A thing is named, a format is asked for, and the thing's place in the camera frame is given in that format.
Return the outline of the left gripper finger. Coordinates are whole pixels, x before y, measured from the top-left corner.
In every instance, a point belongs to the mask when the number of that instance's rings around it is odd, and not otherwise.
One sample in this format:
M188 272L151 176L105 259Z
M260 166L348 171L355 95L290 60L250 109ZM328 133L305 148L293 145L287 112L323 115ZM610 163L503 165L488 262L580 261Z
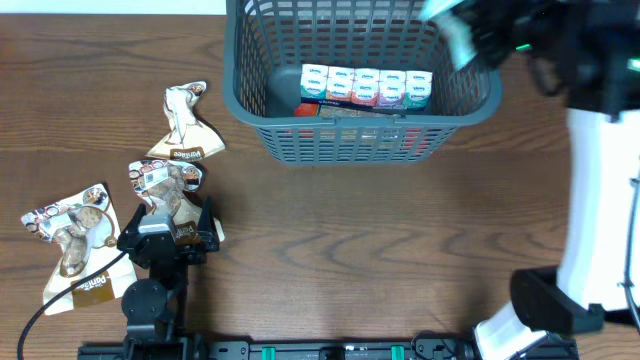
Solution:
M212 200L207 197L203 203L201 215L197 224L197 234L205 243L217 242L217 231L215 229L214 217L211 213Z
M136 242L139 235L139 224L146 215L146 206L139 204L129 223L124 227L118 237L118 244L130 244Z

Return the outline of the mint green wipes packet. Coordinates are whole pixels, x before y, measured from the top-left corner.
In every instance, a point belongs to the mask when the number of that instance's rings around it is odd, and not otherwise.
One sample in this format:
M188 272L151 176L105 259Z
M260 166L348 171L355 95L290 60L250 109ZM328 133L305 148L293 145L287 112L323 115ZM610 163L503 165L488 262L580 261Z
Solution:
M456 71L466 67L477 55L471 27L454 14L463 0L425 0L418 18L433 21L447 40L451 62Z

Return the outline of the dried mushroom bag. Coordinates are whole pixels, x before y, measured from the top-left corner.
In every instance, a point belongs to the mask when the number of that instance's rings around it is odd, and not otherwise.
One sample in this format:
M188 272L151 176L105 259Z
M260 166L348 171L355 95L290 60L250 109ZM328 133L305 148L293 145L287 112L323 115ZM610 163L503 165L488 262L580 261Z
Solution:
M196 162L225 149L221 136L194 113L195 104L206 90L204 81L165 90L163 111L170 132L147 152L147 157Z
M44 290L48 302L69 286L97 276L64 295L45 314L55 315L122 297L137 280L132 262L123 258L107 270L103 267L120 251L120 226L106 187L93 185L76 195L35 209L21 217L25 228L41 240L56 244L62 256Z
M211 218L211 233L199 227L203 207L187 197L203 180L203 172L196 165L174 160L139 160L129 164L128 174L136 194L150 205L149 214L171 218L177 245L202 243L210 251L219 249L225 239L220 221Z

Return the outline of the Kleenex tissue multipack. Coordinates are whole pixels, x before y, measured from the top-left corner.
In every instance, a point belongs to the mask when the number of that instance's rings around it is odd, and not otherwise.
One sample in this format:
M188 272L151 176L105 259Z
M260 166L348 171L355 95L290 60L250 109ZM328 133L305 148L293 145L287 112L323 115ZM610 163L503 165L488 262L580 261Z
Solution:
M301 101L354 109L424 110L432 92L428 71L303 64Z

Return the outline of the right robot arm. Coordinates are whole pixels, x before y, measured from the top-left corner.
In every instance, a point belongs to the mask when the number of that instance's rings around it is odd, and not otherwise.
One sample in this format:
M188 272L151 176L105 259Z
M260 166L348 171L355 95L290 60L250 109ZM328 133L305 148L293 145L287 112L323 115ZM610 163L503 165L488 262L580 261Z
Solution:
M523 269L474 330L479 359L562 359L573 335L639 324L639 5L635 1L457 1L476 56L546 60L567 96L572 179L558 266Z

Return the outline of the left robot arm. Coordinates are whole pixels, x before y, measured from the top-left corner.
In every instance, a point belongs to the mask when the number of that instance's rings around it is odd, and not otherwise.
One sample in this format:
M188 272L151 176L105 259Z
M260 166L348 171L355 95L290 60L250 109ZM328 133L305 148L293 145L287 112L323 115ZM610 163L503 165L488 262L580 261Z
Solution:
M220 248L220 236L206 199L192 245L177 243L169 215L148 215L141 204L121 233L117 248L149 275L130 285L121 301L127 318L126 359L207 359L202 337L185 328L188 269Z

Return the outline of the grey plastic laundry basket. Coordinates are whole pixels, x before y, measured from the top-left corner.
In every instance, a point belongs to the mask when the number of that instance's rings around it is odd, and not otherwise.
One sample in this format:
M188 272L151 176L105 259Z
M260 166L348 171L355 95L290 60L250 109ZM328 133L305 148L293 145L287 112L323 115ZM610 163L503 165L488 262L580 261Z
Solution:
M223 96L278 161L295 165L418 162L457 129L479 124L502 96L497 71L456 69L444 33L417 0L230 0ZM433 75L424 109L298 117L306 64Z

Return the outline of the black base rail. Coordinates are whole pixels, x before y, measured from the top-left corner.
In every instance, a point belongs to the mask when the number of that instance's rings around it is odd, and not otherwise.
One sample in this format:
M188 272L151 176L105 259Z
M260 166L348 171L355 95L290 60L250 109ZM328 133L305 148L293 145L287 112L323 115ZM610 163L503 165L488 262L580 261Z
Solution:
M86 344L78 360L482 360L470 340L433 335L409 341L249 343L202 340L175 344Z

